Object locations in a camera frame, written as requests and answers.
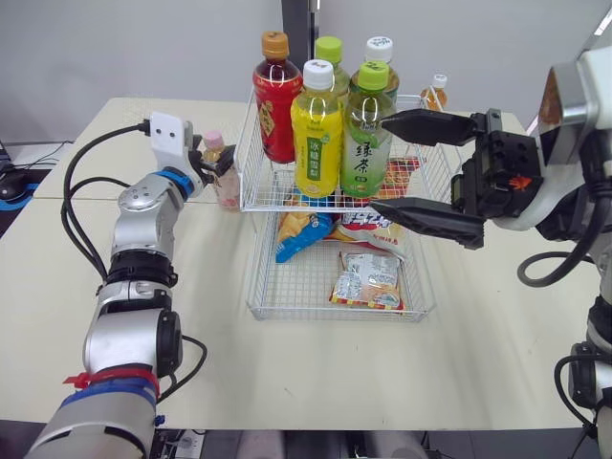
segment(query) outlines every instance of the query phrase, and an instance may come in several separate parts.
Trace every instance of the plastic bottle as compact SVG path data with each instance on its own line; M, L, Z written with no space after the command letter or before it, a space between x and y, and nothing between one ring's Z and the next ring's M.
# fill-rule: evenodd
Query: plastic bottle
M340 186L348 196L373 196L384 182L392 136L381 127L381 119L395 113L395 104L385 93L388 76L384 62L365 62L360 66L359 90L348 96L340 168Z
M444 88L447 85L447 80L446 75L436 74L433 76L431 86L425 88L421 93L421 98L425 99L426 107L429 110L442 112L444 107L446 107L448 97L447 93L444 92Z
M326 60L304 64L305 91L291 106L295 142L295 184L302 194L322 198L338 185L342 154L342 112L331 91L334 67Z
M373 36L365 43L365 61L379 60L387 65L393 58L393 40L387 36ZM356 71L351 76L349 90L352 92L359 91L357 78L359 71ZM387 81L385 92L395 103L398 99L398 88L400 87L400 78L398 74L389 66L389 80Z
M266 60L252 74L264 152L276 163L295 160L291 103L302 87L302 75L287 59L289 39L283 32L264 32L261 51Z
M210 163L218 162L226 147L219 131L208 131L204 135L204 145L207 149L202 159ZM221 177L215 177L213 188L219 206L234 212L240 210L240 179L234 164Z
M315 42L315 58L327 60L334 66L334 84L332 92L338 96L342 107L348 99L348 83L351 77L340 67L342 62L342 40L335 36L322 36Z

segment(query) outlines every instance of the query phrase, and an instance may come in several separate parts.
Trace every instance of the robotic arm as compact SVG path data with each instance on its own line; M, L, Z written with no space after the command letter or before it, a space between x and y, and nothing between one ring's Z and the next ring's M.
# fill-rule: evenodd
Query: robotic arm
M158 171L120 195L111 268L83 346L86 372L66 381L81 390L62 402L28 459L148 457L159 378L183 358L173 227L184 202L214 180L203 168L216 170L200 163L191 123L153 113L148 126Z
M475 140L475 152L451 181L451 202L420 198L372 202L391 221L421 234L452 239L467 249L484 245L483 224L492 219L508 230L537 230L550 240L574 240L571 253L535 255L518 268L519 279L546 287L580 261L601 274L600 294L590 309L586 341L555 369L559 396L590 435L599 426L601 457L612 457L612 48L584 53L576 62L554 66L539 111L536 139L504 132L499 110L469 118L410 110L382 122L407 142L463 145ZM531 279L533 262L564 258L550 274ZM592 409L586 420L567 400L560 371L570 364L573 401Z

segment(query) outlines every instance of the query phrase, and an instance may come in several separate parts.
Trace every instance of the white wire basket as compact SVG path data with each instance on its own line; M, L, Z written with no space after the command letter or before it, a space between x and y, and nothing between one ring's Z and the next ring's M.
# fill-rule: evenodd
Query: white wire basket
M420 96L398 96L398 112L423 106ZM277 164L265 155L257 104L252 95L235 162L240 176L240 208L243 211L374 212L371 207L364 207L363 200L345 199L339 186L327 201L312 200L305 207L303 202L293 200L295 163ZM456 147L441 144L424 146L394 137L388 167L394 167L395 174L409 176L409 185L383 186L381 194L374 198L420 196L448 202L450 179L460 163L461 156Z
M398 111L422 108L419 96L398 96ZM407 186L387 188L384 198L419 196L449 202L450 179L461 165L456 147L406 143L393 138L389 164L408 177ZM261 226L254 225L256 243L252 257L247 304L257 319L365 319L419 321L436 306L428 263L430 238L404 230L399 271L399 291L404 309L383 310L330 302L341 274L339 253L377 252L356 244L319 241L285 263L275 262L279 212L372 212L364 202L346 200L339 188L330 200L314 200L309 207L292 199L295 164L276 164L264 154L256 103L251 96L245 124L236 148L235 163L240 176L240 207L243 211L269 212Z
M383 310L330 302L341 274L339 253L382 253L356 244L319 241L285 263L275 262L278 212L265 215L253 253L247 304L259 320L352 319L419 321L436 306L431 287L426 238L406 231L402 243L404 260L399 269L399 291L404 309Z

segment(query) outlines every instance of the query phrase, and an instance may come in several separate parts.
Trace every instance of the white bottle cap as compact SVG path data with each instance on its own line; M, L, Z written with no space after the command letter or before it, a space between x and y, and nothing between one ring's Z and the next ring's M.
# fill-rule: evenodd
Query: white bottle cap
M334 84L334 66L322 59L309 60L304 64L304 86L322 91Z
M381 60L387 64L393 58L393 40L387 36L373 36L365 43L365 60Z
M447 76L442 74L436 74L433 76L433 80L431 81L431 86L436 89L443 89L447 85Z

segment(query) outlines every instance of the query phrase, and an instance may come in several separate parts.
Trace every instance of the pink bottle cap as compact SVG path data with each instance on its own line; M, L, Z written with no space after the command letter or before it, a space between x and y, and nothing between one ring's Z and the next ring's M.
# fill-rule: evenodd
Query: pink bottle cap
M204 145L206 148L223 148L223 136L219 131L208 131L204 134Z

